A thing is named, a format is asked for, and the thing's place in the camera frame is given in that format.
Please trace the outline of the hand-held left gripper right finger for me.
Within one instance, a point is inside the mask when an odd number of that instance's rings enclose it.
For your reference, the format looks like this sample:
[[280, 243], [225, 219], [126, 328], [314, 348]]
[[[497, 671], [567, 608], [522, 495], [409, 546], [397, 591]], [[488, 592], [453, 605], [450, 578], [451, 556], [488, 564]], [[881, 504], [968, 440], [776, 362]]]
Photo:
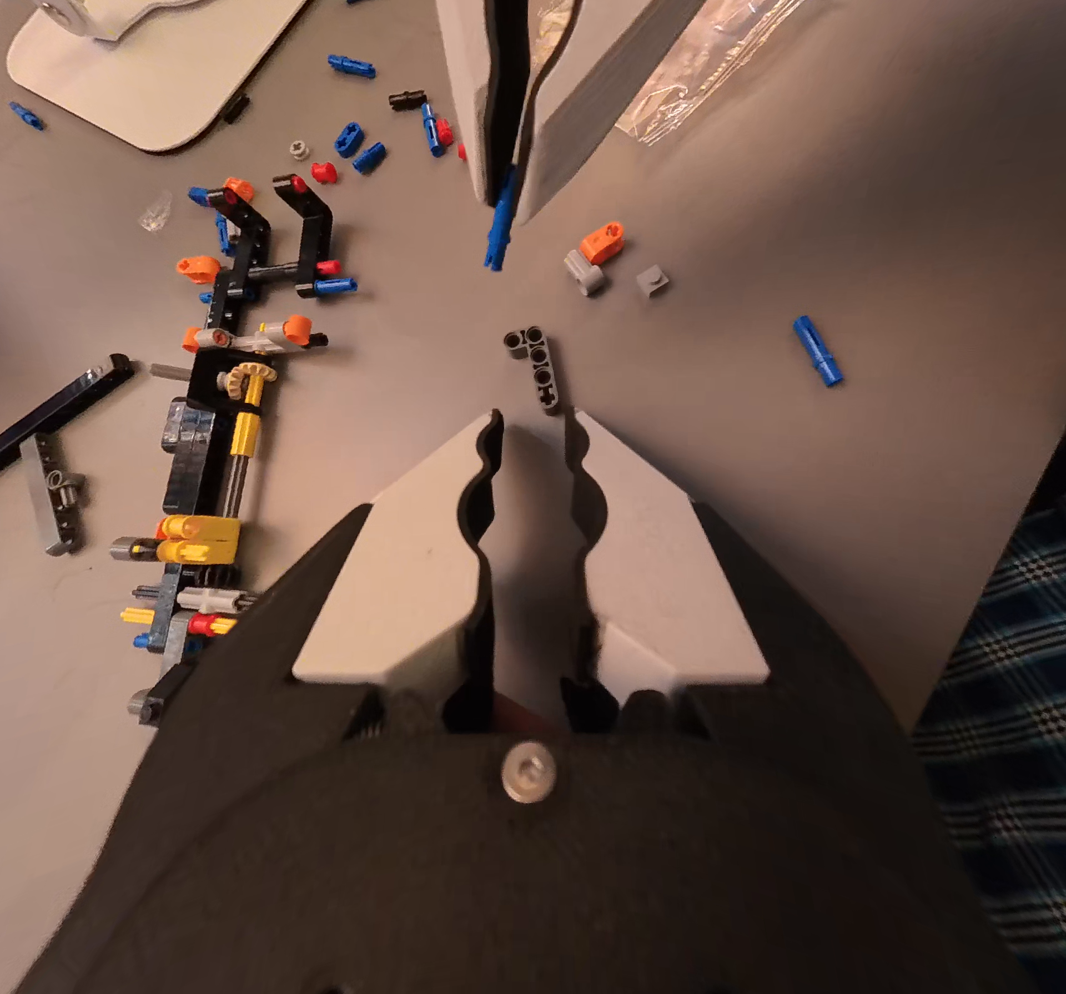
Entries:
[[634, 698], [671, 708], [692, 688], [768, 682], [687, 491], [582, 410], [567, 415], [565, 460], [582, 539], [576, 664], [561, 679], [569, 726], [605, 733]]

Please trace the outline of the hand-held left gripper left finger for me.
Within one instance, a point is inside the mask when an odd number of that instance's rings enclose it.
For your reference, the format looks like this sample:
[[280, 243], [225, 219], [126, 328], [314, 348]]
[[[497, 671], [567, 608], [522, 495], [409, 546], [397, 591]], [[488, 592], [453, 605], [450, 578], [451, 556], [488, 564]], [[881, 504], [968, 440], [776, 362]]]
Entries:
[[479, 543], [495, 519], [490, 410], [373, 500], [292, 667], [300, 682], [413, 693], [453, 732], [490, 727], [495, 618]]

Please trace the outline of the lego chassis assembly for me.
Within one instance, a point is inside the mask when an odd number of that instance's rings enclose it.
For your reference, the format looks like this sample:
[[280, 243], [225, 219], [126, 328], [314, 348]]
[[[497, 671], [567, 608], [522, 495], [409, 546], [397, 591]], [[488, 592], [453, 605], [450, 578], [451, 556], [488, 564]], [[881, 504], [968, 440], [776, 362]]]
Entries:
[[138, 625], [134, 645], [160, 655], [159, 682], [133, 694], [128, 711], [157, 726], [204, 650], [229, 634], [259, 595], [242, 583], [238, 562], [241, 507], [257, 456], [263, 395], [277, 380], [277, 362], [327, 348], [328, 336], [306, 315], [247, 327], [247, 309], [265, 286], [291, 285], [301, 299], [353, 294], [332, 259], [333, 213], [298, 174], [277, 175], [275, 194], [300, 217], [298, 256], [271, 263], [272, 228], [252, 204], [220, 188], [193, 188], [191, 198], [235, 227], [232, 264], [201, 296], [205, 321], [185, 331], [192, 356], [184, 395], [169, 405], [162, 447], [169, 454], [162, 518], [149, 536], [117, 539], [116, 561], [160, 564], [154, 586], [122, 613]]

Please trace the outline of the dark grey L-shaped lego beam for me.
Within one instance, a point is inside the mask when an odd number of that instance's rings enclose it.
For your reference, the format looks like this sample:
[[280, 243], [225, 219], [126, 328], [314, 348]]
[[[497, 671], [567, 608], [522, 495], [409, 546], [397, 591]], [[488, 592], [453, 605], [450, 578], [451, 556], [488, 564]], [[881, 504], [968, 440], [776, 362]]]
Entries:
[[539, 326], [510, 331], [503, 337], [510, 357], [530, 363], [542, 412], [556, 415], [562, 403], [548, 336]]

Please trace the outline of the group of small lego pins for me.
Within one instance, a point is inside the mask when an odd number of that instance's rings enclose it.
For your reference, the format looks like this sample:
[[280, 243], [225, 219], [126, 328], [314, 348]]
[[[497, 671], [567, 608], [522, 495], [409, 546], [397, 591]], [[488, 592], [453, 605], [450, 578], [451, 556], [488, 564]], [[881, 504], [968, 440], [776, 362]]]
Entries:
[[[366, 0], [344, 0], [354, 5]], [[376, 68], [362, 59], [332, 53], [327, 55], [327, 65], [335, 73], [355, 77], [360, 80], [376, 78]], [[445, 156], [447, 149], [454, 144], [454, 132], [450, 123], [440, 117], [430, 103], [429, 93], [422, 89], [404, 90], [388, 96], [388, 105], [393, 112], [418, 112], [422, 118], [422, 127], [429, 142], [430, 153], [438, 159]], [[387, 149], [382, 143], [365, 147], [366, 133], [358, 122], [349, 122], [335, 138], [334, 148], [337, 155], [350, 161], [359, 175], [367, 175], [379, 167]]]

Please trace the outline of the orange and grey lego piece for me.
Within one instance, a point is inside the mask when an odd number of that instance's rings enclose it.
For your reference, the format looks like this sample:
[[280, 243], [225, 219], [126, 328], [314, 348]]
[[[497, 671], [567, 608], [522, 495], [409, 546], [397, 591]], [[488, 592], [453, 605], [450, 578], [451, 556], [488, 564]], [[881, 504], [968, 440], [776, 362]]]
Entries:
[[625, 246], [625, 228], [619, 221], [589, 233], [577, 248], [565, 255], [564, 266], [582, 296], [595, 296], [605, 285], [602, 266], [620, 254]]

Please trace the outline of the long black lego beam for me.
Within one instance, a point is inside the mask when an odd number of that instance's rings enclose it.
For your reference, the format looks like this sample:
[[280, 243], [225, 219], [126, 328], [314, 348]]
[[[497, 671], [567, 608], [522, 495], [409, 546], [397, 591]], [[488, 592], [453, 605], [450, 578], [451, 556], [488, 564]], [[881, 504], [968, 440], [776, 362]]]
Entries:
[[74, 378], [58, 392], [2, 431], [1, 469], [7, 468], [20, 456], [20, 447], [25, 440], [35, 433], [59, 431], [94, 403], [117, 390], [134, 374], [132, 360], [127, 355], [115, 352], [102, 364], [92, 366], [80, 376]]

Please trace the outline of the clear plastic bag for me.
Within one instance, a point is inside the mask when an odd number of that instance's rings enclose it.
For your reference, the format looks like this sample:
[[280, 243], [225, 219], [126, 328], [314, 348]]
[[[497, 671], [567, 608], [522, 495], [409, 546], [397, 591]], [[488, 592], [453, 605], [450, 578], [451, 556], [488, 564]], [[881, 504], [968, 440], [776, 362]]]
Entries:
[[616, 127], [651, 146], [682, 126], [807, 0], [707, 0]]

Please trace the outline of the white book stand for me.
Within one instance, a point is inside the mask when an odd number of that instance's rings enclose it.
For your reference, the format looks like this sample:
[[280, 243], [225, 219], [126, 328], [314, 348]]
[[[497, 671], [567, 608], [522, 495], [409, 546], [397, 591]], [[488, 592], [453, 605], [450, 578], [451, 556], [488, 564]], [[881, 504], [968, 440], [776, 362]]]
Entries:
[[31, 0], [14, 85], [145, 153], [216, 121], [309, 0]]

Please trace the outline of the person's plaid shirt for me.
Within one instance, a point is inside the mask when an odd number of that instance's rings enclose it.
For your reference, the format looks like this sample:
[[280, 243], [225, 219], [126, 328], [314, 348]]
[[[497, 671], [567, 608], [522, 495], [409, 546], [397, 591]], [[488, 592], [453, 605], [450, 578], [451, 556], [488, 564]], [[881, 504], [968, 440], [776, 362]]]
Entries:
[[1041, 992], [1065, 991], [1065, 504], [1018, 522], [912, 730], [949, 838]]

